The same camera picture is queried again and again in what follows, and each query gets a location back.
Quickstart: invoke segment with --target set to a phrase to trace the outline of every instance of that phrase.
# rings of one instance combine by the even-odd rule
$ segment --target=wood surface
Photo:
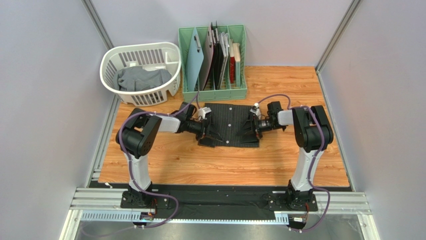
[[[317,75],[311,66],[247,66],[245,78],[246,99],[215,103],[253,105],[266,96],[285,93],[290,96],[292,107],[325,106]],[[167,102],[143,109],[171,113],[182,101],[180,89],[175,96],[169,95]],[[260,104],[263,114],[271,101],[280,101],[283,108],[288,103],[285,97],[279,96],[265,100]],[[115,135],[133,109],[131,104],[122,103],[119,107],[100,173],[101,183],[129,181],[127,162],[115,142]],[[286,186],[295,171],[298,155],[293,126],[284,132],[265,132],[259,148],[210,148],[198,146],[195,135],[188,132],[160,132],[148,154],[149,175],[155,184]],[[314,184],[349,186],[336,138],[320,159]]]

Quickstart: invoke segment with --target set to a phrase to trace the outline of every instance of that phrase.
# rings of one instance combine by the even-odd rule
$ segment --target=metal frame
[[[102,24],[102,21],[95,9],[91,0],[81,0],[84,4],[89,16],[91,17],[99,35],[101,36],[107,49],[114,47],[108,33]],[[328,98],[324,92],[324,86],[321,78],[321,71],[329,58],[331,52],[345,31],[348,23],[352,19],[356,12],[359,4],[362,0],[353,0],[350,4],[346,14],[336,29],[330,43],[322,54],[317,66],[315,67],[318,79],[320,82],[321,90],[325,98],[325,104],[329,109],[330,118],[333,121],[333,113],[329,108]],[[99,174],[103,165],[103,161],[108,148],[109,139],[113,130],[116,113],[119,109],[120,100],[114,96],[111,107],[108,111],[103,130],[99,138],[96,152],[93,158],[93,164],[90,170],[89,177],[86,181],[88,187],[91,181],[98,181]],[[334,128],[337,143],[339,149],[341,148],[339,132]],[[346,155],[344,151],[341,151],[345,170],[348,174],[349,183],[352,185],[352,174],[346,163]],[[123,188],[77,188],[75,195],[71,202],[71,206],[66,217],[66,221],[62,228],[60,235],[61,240],[74,239],[80,221],[116,221],[116,222],[137,222],[136,216],[140,212],[148,212],[149,209],[123,209],[120,208],[122,193],[126,191]],[[321,214],[327,204],[328,196],[325,192],[314,192],[316,195],[318,212],[311,214]],[[359,223],[361,225],[362,233],[366,240],[379,240],[379,235],[376,229],[376,225],[373,220],[372,212],[368,204],[366,195],[363,192],[331,192],[331,201],[327,214],[337,215],[357,215]],[[288,214],[300,214],[302,212],[286,212],[286,211],[275,211],[275,220],[216,220],[216,219],[172,219],[171,223],[216,223],[216,224],[258,224],[258,225],[270,225],[288,224]],[[155,219],[154,222],[160,222],[163,219]]]

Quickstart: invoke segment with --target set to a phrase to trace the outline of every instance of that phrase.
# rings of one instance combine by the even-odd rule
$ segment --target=plastic basket
[[[206,35],[208,31],[207,26],[197,26],[195,27],[199,40],[201,42],[201,47],[204,51],[204,41],[206,40]],[[187,87],[187,76],[185,73],[185,64],[188,57],[188,52],[190,48],[191,37],[194,31],[194,27],[181,27],[178,29],[178,40],[179,40],[179,49],[182,57],[182,76],[183,76],[183,100],[188,102],[195,97],[197,94],[196,91],[188,90]],[[208,101],[222,101],[222,100],[239,100],[245,99],[247,95],[247,84],[246,77],[244,75],[244,62],[246,58],[246,28],[244,25],[223,25],[218,26],[219,32],[225,32],[229,34],[229,38],[234,41],[234,43],[240,44],[240,55],[241,55],[241,85],[237,86],[236,83],[231,83],[229,78],[229,69],[228,64],[225,69],[224,80],[220,90],[216,90],[210,87],[210,82],[207,83],[205,90],[200,91],[198,95],[198,100],[201,102]]]
[[[174,96],[181,83],[181,53],[171,42],[158,42],[139,45],[118,46],[103,56],[100,64],[100,80],[111,92],[118,95],[126,104],[152,106],[167,101],[167,91]],[[147,71],[166,69],[171,79],[165,84],[146,91],[119,91],[114,89],[113,77],[118,70],[142,66]]]

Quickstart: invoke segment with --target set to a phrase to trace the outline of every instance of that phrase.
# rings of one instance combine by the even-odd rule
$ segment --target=green plastic rack
[[[200,102],[209,101],[224,101],[224,100],[239,100],[245,99],[247,95],[247,84],[246,77],[244,75],[244,59],[246,56],[246,29],[244,25],[224,25],[218,26],[218,31],[228,33],[229,38],[234,43],[239,43],[239,52],[241,55],[241,85],[238,87],[234,82],[231,84],[229,77],[229,60],[225,69],[225,77],[222,82],[220,90],[213,88],[211,80],[209,79],[204,91],[199,92],[198,100]],[[208,26],[197,26],[199,41],[204,51],[204,42],[207,36]],[[188,57],[188,51],[190,48],[191,37],[194,31],[194,27],[181,27],[178,30],[178,40],[180,55],[182,57],[182,75],[183,75],[183,99],[185,102],[191,101],[197,91],[188,91],[187,76],[185,74],[186,62]]]

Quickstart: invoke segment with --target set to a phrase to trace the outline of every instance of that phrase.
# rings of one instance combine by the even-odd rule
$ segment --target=red book
[[[235,56],[232,39],[229,40],[229,81],[231,84],[235,82]]]

